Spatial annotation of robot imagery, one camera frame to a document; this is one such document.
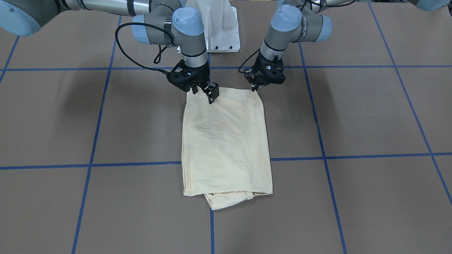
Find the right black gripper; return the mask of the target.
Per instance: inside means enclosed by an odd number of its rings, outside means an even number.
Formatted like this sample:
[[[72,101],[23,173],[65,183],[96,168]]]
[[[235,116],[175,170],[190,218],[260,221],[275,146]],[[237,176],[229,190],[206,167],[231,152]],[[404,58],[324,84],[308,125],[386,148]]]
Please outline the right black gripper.
[[[189,92],[190,88],[195,95],[198,92],[198,87],[208,96],[209,104],[214,103],[219,96],[219,85],[210,82],[209,64],[205,63],[199,67],[189,67],[185,63],[182,64],[183,74],[185,80],[182,85],[182,91]]]

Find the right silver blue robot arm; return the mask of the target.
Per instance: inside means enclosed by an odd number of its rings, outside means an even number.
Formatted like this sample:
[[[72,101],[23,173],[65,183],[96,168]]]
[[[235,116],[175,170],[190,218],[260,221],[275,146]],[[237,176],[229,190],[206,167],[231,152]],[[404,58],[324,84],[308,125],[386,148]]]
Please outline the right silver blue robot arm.
[[[12,34],[31,36],[60,13],[78,10],[132,17],[131,22],[118,26],[116,41],[120,29],[129,26],[137,42],[159,45],[160,52],[179,48],[182,59],[170,71],[147,69],[163,73],[184,92],[202,90],[209,103],[219,96],[219,85],[210,81],[201,13],[183,0],[2,0],[0,23]]]

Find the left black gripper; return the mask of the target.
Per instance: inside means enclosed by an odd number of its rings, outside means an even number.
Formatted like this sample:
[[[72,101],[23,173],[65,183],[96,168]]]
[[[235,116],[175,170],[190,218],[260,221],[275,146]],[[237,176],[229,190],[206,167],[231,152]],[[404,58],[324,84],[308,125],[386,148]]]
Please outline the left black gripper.
[[[261,86],[269,84],[280,85],[285,79],[282,59],[276,57],[274,60],[268,60],[262,53],[258,53],[253,65],[253,83],[251,84],[253,92],[257,91]]]

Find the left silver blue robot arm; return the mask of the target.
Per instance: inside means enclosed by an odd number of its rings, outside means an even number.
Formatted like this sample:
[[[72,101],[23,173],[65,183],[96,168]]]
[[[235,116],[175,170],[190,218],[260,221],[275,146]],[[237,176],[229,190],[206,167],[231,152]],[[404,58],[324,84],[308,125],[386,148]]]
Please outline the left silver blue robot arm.
[[[279,0],[254,65],[242,71],[252,91],[285,81],[283,56],[290,43],[323,42],[333,31],[326,9],[342,8],[353,0]]]

